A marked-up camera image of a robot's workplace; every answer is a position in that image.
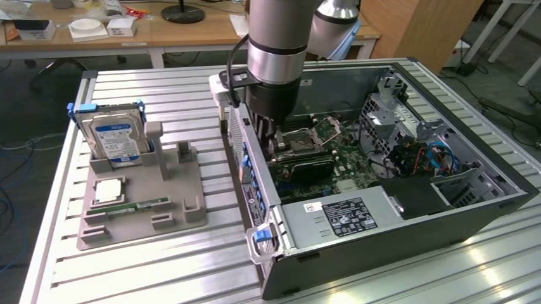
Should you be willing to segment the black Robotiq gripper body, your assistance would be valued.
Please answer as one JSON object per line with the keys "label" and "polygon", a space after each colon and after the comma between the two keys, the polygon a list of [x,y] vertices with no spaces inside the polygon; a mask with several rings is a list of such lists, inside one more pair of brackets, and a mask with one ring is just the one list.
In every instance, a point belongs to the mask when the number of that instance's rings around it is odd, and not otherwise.
{"label": "black Robotiq gripper body", "polygon": [[247,86],[247,105],[251,112],[281,125],[295,108],[299,88],[299,80],[280,85],[260,83]]}

